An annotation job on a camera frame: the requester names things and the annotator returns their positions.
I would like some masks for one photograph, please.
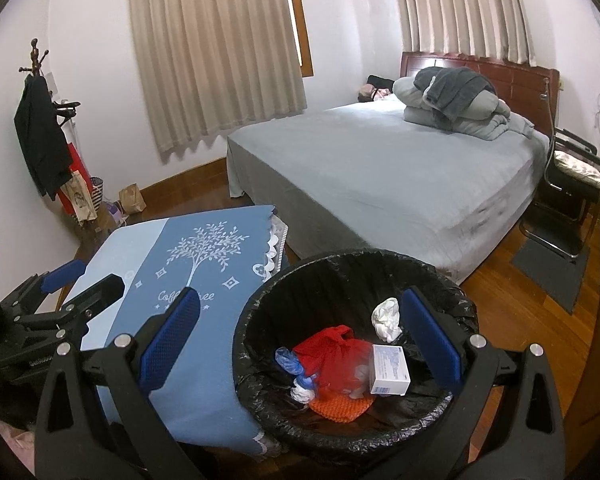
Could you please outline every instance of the curtain pleat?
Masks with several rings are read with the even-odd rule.
[[[306,108],[287,0],[130,4],[142,89],[162,152]]]
[[[535,65],[520,0],[404,0],[404,48]]]

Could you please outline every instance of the black trash can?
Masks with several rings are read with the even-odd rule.
[[[475,305],[433,266],[383,250],[356,250],[304,260],[278,273],[254,293],[234,335],[234,381],[240,403],[262,429],[321,463],[360,465],[424,431],[445,411],[451,394],[437,386],[405,331],[411,385],[403,397],[378,397],[349,424],[325,420],[294,402],[293,377],[275,362],[277,348],[293,348],[320,330],[340,324],[373,344],[371,313],[387,298],[417,286],[439,311],[468,333],[478,332]]]

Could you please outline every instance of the striped basket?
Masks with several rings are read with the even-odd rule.
[[[98,209],[100,209],[100,205],[102,204],[102,188],[104,186],[104,182],[99,176],[92,176],[91,185],[93,186],[93,189],[91,190],[91,201],[93,202],[93,207],[96,209],[97,213]],[[78,223],[78,217],[75,214],[71,215],[71,218]]]

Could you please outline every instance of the blue textured pad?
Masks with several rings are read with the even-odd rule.
[[[400,321],[418,346],[438,386],[458,394],[462,389],[460,356],[427,306],[410,288],[402,295]]]
[[[199,317],[200,297],[195,290],[190,290],[140,358],[138,387],[144,394],[164,386]]]
[[[56,290],[60,290],[65,285],[73,283],[87,270],[87,266],[82,260],[72,260],[56,270],[52,270],[45,279],[42,280],[40,290],[45,294],[52,294]]]

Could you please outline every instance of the wall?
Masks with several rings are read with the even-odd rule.
[[[11,0],[0,14],[0,297],[24,279],[74,257],[77,239],[62,222],[59,203],[41,198],[27,171],[13,116],[30,66],[32,38],[43,51],[49,0]],[[52,306],[52,298],[45,305]]]
[[[600,14],[591,0],[522,0],[538,65],[560,70],[558,126],[590,140],[600,94]]]
[[[308,113],[355,102],[370,73],[398,75],[401,41],[393,43],[391,56],[388,43],[378,41],[382,49],[376,56],[382,20],[371,20],[369,0],[303,3],[315,72],[304,80]],[[224,137],[218,136],[160,156],[142,97],[128,0],[50,0],[49,20],[59,96],[82,102],[76,119],[82,155],[91,173],[104,179],[107,196],[226,154]],[[397,34],[396,27],[390,30]]]

